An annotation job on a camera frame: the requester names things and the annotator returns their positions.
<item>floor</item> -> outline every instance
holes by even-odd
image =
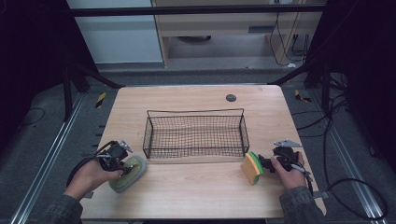
[[[298,39],[294,53],[298,54],[304,41]],[[293,66],[301,62],[279,65],[272,57],[272,51],[263,35],[249,36],[212,36],[203,41],[201,37],[174,38],[169,52],[169,64],[166,67],[144,67],[133,71],[114,73],[104,71],[103,75],[128,86],[134,85],[189,85],[189,84],[230,84],[254,83],[265,84],[286,75]],[[282,86],[290,113],[297,128],[304,127],[321,118],[319,96],[320,87],[306,90],[302,85],[304,74],[292,79]],[[68,170],[79,162],[77,154],[84,148],[95,148],[100,141],[100,134],[111,110],[116,90],[89,79],[92,88],[87,94],[74,91],[74,100],[82,102],[75,123],[67,130],[66,139],[60,141],[57,158],[48,164],[47,180],[37,186],[38,193],[33,195],[34,206],[26,208],[28,215],[25,223],[35,223],[43,207],[64,190],[64,180]],[[310,98],[311,103],[296,99],[298,89],[303,98]],[[8,223],[21,208],[23,199],[31,192],[29,188],[36,182],[36,174],[42,171],[42,163],[52,151],[52,143],[63,128],[64,105],[62,86],[39,93],[34,99],[33,108],[25,118],[19,132],[9,144],[10,153],[0,160],[0,223]],[[100,109],[94,107],[98,95],[105,91],[106,100]],[[334,99],[340,92],[332,91]],[[325,172],[333,182],[337,179],[357,176],[377,188],[386,198],[389,214],[386,220],[367,221],[356,217],[341,206],[334,197],[326,199],[327,221],[329,223],[396,223],[396,175],[389,170],[388,164],[370,156],[364,136],[347,112],[347,105],[334,111],[332,131],[329,133],[323,149],[323,136],[326,127],[322,121],[310,128],[299,130],[304,150],[310,160],[313,173],[318,180],[320,190],[327,188]],[[327,158],[327,169],[323,168],[323,158]],[[357,184],[344,184],[334,189],[346,204],[365,214],[367,207],[362,204],[371,201],[372,194],[361,194],[367,189]],[[381,202],[376,195],[375,202]],[[269,220],[269,223],[281,223],[282,220]]]

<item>tripod leg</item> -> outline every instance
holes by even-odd
[[[329,102],[330,102],[330,68],[326,63],[323,64],[323,77],[322,77],[322,108],[326,115],[329,115]]]
[[[106,85],[107,85],[108,87],[110,87],[110,88],[119,89],[119,88],[125,87],[124,85],[119,85],[119,84],[117,84],[117,83],[114,83],[114,82],[108,80],[108,79],[105,78],[105,77],[100,76],[99,74],[97,74],[97,73],[95,73],[95,72],[93,72],[93,71],[91,71],[91,70],[85,68],[85,67],[82,66],[82,65],[77,64],[77,65],[76,65],[76,68],[79,69],[81,72],[85,73],[86,75],[88,75],[88,76],[90,76],[90,77],[93,77],[93,78],[95,78],[96,80],[98,80],[98,81],[100,81],[100,82],[106,84]]]
[[[70,85],[70,76],[67,71],[67,67],[63,72],[64,77],[64,121],[67,121],[72,114],[72,89]]]

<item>black wire basket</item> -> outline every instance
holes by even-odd
[[[244,109],[148,110],[143,143],[147,159],[244,157],[248,149]]]

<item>aluminum rail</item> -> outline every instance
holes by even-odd
[[[33,181],[25,197],[23,198],[23,201],[21,202],[19,208],[14,213],[14,216],[12,217],[10,222],[11,224],[23,224],[29,217],[32,208],[35,205],[35,201],[37,200],[38,195],[43,189],[47,177],[50,174],[51,168],[55,163],[56,159],[58,158],[62,146],[64,145],[64,141],[66,140],[66,137],[69,134],[74,124],[74,121],[76,120],[76,116],[81,108],[84,96],[85,94],[83,93],[78,94],[78,98],[74,105],[74,112],[70,116],[69,120],[67,122],[64,122],[60,131],[58,132],[55,140],[52,143],[52,146],[49,149],[49,153],[47,154],[46,159],[44,159],[40,169],[37,172],[37,175],[35,176],[35,180]]]
[[[68,10],[44,11],[45,14],[73,17],[143,16],[176,14],[221,14],[221,13],[265,13],[265,12],[320,12],[326,4],[287,5],[238,5],[238,6],[191,6],[191,7],[113,7],[72,8]]]

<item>wooden table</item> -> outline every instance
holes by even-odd
[[[235,102],[226,95],[234,94]],[[147,110],[212,110],[244,108],[251,151],[273,155],[274,142],[301,142],[282,90],[278,86],[132,87],[119,90],[100,146],[124,139],[143,153]],[[303,148],[305,168],[311,171]],[[228,162],[177,164],[148,162],[146,173],[122,194],[108,184],[81,201],[82,218],[271,218],[283,217],[277,174],[268,171],[251,186],[241,169],[242,158]],[[323,201],[317,205],[326,213]]]

